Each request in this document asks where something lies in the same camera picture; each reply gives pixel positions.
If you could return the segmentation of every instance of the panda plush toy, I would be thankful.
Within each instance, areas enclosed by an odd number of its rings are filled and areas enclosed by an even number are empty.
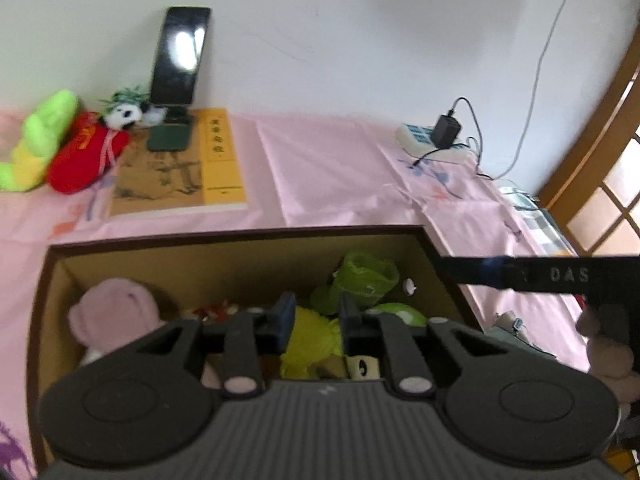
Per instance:
[[[90,186],[115,166],[129,143],[129,130],[147,109],[147,102],[121,102],[104,114],[80,114],[71,126],[71,140],[51,161],[47,183],[64,194]]]

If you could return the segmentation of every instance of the black power adapter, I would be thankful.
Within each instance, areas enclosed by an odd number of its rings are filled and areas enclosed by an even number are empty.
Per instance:
[[[460,133],[460,123],[453,117],[453,110],[441,115],[431,132],[431,142],[439,150],[449,149]]]

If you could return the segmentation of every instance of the yellow book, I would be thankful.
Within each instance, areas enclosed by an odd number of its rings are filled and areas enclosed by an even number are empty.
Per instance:
[[[150,152],[147,130],[131,134],[119,161],[111,216],[247,208],[226,110],[195,110],[193,115],[191,142],[183,152]]]

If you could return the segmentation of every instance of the white object in box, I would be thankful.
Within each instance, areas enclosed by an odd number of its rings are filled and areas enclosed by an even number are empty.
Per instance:
[[[415,126],[413,124],[401,124],[396,130],[396,140],[400,147],[409,155],[420,158],[426,153],[437,150],[436,146],[431,142],[432,128],[423,126]],[[473,156],[471,149],[465,146],[456,146],[460,142],[456,139],[454,145],[447,150],[431,153],[427,158],[430,160],[439,160],[441,162],[463,162],[468,156]]]

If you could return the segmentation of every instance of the ribbed black surface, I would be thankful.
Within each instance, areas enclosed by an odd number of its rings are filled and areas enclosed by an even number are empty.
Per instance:
[[[107,472],[59,462],[43,480],[596,480],[604,462],[527,471],[458,443],[434,409],[402,402],[380,382],[277,382],[255,400],[228,402],[188,449],[162,462]]]

